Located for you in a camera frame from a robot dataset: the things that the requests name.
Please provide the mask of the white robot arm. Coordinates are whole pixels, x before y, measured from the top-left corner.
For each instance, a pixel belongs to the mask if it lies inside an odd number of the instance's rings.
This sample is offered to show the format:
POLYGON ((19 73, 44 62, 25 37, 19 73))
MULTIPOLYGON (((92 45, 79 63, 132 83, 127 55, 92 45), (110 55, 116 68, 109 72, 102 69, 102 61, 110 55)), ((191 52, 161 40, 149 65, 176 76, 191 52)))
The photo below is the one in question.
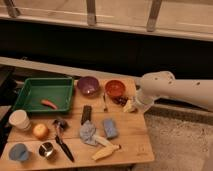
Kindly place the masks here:
POLYGON ((123 107, 124 112, 136 109, 146 112, 160 98, 168 98, 213 111, 213 80, 176 79, 169 71, 144 74, 140 88, 123 107))

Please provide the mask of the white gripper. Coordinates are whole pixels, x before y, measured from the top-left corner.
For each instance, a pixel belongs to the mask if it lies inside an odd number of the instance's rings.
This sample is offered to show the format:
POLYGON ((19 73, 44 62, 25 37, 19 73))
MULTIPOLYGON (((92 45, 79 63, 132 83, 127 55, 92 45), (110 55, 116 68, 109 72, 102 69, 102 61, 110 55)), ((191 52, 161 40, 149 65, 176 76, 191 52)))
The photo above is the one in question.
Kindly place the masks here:
POLYGON ((135 112, 136 107, 134 105, 143 113, 145 113, 154 105, 154 100, 151 96, 146 95, 141 89, 139 89, 136 91, 136 95, 134 96, 134 104, 132 100, 128 100, 123 107, 123 112, 135 112))

